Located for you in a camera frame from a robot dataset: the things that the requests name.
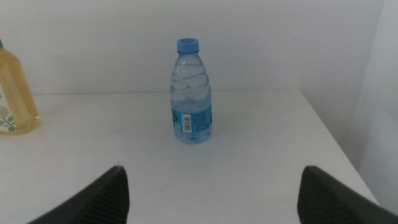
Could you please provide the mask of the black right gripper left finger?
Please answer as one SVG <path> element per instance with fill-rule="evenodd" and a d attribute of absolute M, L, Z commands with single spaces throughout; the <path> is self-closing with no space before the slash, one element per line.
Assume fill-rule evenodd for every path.
<path fill-rule="evenodd" d="M 126 223 L 129 186 L 123 166 L 114 166 L 77 194 L 32 223 Z"/>

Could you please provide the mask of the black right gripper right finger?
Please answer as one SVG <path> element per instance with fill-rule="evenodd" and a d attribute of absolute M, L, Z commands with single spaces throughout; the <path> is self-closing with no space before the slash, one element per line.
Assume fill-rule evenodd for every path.
<path fill-rule="evenodd" d="M 297 213 L 300 223 L 397 224 L 396 214 L 317 166 L 306 166 L 302 172 Z"/>

